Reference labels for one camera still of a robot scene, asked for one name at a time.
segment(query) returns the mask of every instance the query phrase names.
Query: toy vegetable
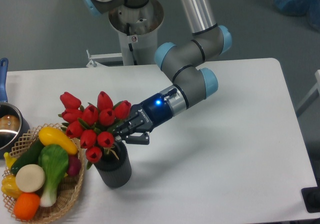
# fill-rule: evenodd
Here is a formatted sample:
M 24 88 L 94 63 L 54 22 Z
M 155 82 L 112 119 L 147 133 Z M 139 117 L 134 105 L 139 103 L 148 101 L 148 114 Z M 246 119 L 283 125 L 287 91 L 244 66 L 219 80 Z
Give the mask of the toy vegetable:
M 25 193 L 38 191 L 45 183 L 44 170 L 36 165 L 29 164 L 22 167 L 15 176 L 15 183 Z
M 68 170 L 68 153 L 57 144 L 45 146 L 40 153 L 38 165 L 43 168 L 45 173 L 40 206 L 51 207 L 57 200 L 58 185 Z
M 15 163 L 17 158 L 10 156 L 9 152 L 5 152 L 3 154 L 3 157 L 5 159 L 5 165 L 10 169 L 11 166 Z
M 75 177 L 80 173 L 81 169 L 81 161 L 78 159 L 78 157 L 74 155 L 69 155 L 69 166 L 68 170 L 66 171 L 66 174 L 68 174 L 70 177 Z
M 39 139 L 35 140 L 31 146 L 12 164 L 10 172 L 14 175 L 26 165 L 36 164 L 39 155 L 45 146 Z
M 17 199 L 22 194 L 22 191 L 16 184 L 16 177 L 13 174 L 7 175 L 1 183 L 1 191 L 7 196 Z
M 70 140 L 61 130 L 46 126 L 39 131 L 39 139 L 43 145 L 48 146 L 51 144 L 57 144 L 61 146 L 69 155 L 75 155 L 78 153 L 76 144 Z
M 40 197 L 35 193 L 22 193 L 16 200 L 13 214 L 16 218 L 29 221 L 34 218 L 40 204 Z

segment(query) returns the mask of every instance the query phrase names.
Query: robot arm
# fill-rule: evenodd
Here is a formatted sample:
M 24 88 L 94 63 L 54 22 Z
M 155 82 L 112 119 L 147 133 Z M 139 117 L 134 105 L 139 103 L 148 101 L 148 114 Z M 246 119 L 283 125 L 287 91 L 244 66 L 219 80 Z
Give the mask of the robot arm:
M 227 51 L 232 45 L 231 35 L 226 27 L 217 25 L 208 0 L 181 1 L 193 39 L 183 46 L 164 43 L 155 51 L 154 61 L 172 85 L 133 105 L 129 117 L 115 128 L 113 134 L 128 144 L 149 144 L 149 132 L 154 128 L 218 90 L 215 74 L 196 67 Z
M 118 33 L 124 66 L 148 65 L 158 48 L 164 11 L 157 0 L 84 0 L 94 16 L 108 12 Z

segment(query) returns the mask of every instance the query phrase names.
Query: yellow squash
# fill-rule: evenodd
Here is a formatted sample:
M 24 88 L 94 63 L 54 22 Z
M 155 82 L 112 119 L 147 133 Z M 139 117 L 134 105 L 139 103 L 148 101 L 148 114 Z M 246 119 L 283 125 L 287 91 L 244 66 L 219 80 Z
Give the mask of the yellow squash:
M 5 164 L 6 166 L 9 168 L 9 170 L 11 169 L 11 166 L 16 162 L 17 158 L 10 156 L 9 152 L 5 152 L 3 154 L 3 157 L 5 159 Z
M 69 155 L 75 155 L 78 153 L 78 148 L 73 141 L 66 136 L 60 129 L 46 126 L 41 128 L 38 133 L 39 139 L 43 145 L 48 146 L 51 144 L 57 144 L 62 147 Z

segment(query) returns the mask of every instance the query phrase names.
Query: bok choy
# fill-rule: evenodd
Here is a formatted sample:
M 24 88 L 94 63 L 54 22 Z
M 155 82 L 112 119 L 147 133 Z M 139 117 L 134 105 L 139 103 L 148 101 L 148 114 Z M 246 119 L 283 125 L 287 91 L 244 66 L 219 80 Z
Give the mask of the bok choy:
M 58 185 L 68 170 L 68 153 L 57 144 L 47 145 L 40 153 L 38 165 L 42 167 L 45 173 L 40 206 L 51 207 L 57 200 Z

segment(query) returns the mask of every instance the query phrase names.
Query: pot handle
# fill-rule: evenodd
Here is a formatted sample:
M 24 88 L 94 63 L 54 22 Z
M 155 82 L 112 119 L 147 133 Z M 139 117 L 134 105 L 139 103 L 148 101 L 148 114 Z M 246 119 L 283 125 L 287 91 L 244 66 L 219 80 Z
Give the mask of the pot handle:
M 6 92 L 8 64 L 9 64 L 9 60 L 7 58 L 2 58 L 0 60 L 0 102 L 1 103 L 8 102 L 8 97 Z

